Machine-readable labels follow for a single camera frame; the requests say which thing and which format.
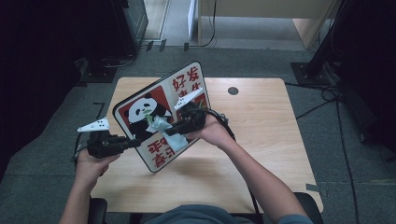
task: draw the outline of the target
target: human arm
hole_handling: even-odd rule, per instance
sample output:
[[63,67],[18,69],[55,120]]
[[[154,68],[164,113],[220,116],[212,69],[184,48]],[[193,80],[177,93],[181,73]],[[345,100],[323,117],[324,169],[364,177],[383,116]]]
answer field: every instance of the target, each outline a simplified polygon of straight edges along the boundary
[[96,159],[90,156],[86,149],[79,153],[75,182],[70,190],[60,223],[87,223],[91,191],[98,177],[108,169],[111,162],[119,157],[120,155],[116,155]]
[[206,116],[205,127],[186,137],[202,138],[223,150],[247,182],[263,211],[275,223],[291,214],[307,217],[290,188],[239,146],[214,117]]

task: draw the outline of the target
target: person's left arm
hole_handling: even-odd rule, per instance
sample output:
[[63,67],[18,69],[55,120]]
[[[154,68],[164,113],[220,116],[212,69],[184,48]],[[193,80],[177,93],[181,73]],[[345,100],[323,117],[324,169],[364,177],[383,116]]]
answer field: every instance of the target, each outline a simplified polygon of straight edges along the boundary
[[90,195],[97,179],[108,168],[108,165],[120,155],[96,159],[82,150],[78,156],[76,178],[67,199],[60,223],[87,223],[90,209]]

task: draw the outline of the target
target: light wood tabletop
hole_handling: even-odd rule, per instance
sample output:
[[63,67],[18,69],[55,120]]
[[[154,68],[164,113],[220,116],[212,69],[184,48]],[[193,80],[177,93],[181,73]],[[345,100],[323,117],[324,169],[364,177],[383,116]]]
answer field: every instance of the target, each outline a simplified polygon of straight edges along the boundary
[[[158,78],[123,77],[111,100],[110,132],[124,136],[114,120],[114,105]],[[236,141],[294,192],[310,194],[323,204],[285,84],[279,78],[205,78],[211,108],[230,120]],[[236,87],[236,95],[228,93]],[[98,180],[92,197],[105,198],[108,212],[162,213],[182,204],[201,203],[230,213],[254,213],[248,187],[228,157],[199,140],[152,173],[134,148],[124,151]]]

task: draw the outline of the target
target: human hand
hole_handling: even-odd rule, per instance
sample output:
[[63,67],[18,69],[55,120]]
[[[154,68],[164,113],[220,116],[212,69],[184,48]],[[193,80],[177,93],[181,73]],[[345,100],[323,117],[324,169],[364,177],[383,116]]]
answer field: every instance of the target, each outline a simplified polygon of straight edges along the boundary
[[221,149],[224,148],[224,144],[230,141],[233,142],[233,139],[227,130],[212,115],[206,115],[205,126],[203,129],[193,133],[187,133],[185,136],[189,139],[202,138],[207,143]]
[[88,153],[87,149],[82,150],[78,156],[75,185],[92,190],[98,177],[104,174],[108,165],[119,157],[120,154],[96,159]]

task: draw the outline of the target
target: black chair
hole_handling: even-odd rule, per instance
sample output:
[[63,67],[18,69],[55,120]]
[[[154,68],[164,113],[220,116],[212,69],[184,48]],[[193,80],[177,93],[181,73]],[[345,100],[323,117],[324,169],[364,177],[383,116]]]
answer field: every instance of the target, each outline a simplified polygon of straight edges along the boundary
[[[297,197],[298,201],[304,208],[305,212],[311,218],[312,222],[315,224],[323,224],[323,219],[318,210],[318,206],[315,203],[311,195],[307,193],[295,192],[294,195]],[[101,198],[91,199],[90,204],[90,215],[88,218],[89,224],[104,224],[106,223],[106,210],[107,201]],[[139,223],[140,218],[143,214],[132,213],[130,215],[130,224]],[[255,220],[255,214],[232,214],[236,217],[245,217],[249,220]]]

